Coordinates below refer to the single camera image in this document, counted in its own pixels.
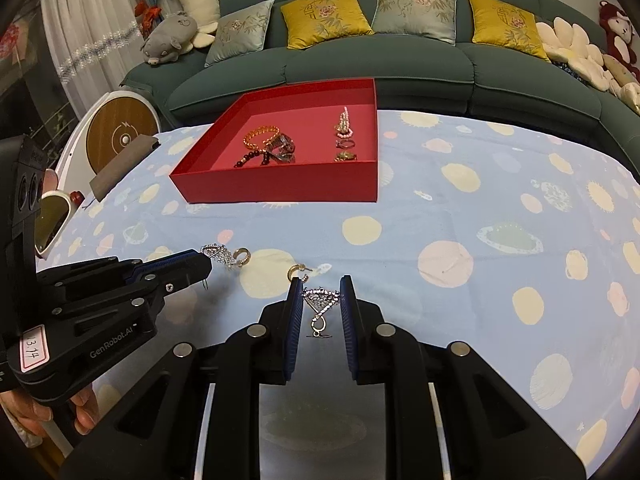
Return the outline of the person's hand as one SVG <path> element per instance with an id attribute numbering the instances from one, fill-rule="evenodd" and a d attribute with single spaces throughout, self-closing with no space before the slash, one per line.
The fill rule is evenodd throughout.
<path id="1" fill-rule="evenodd" d="M 92 385 L 81 389 L 70 400 L 75 407 L 75 429 L 85 436 L 100 421 L 99 404 Z M 48 406 L 35 401 L 24 389 L 2 392 L 1 404 L 27 432 L 47 437 L 42 424 L 53 419 L 53 412 Z"/>

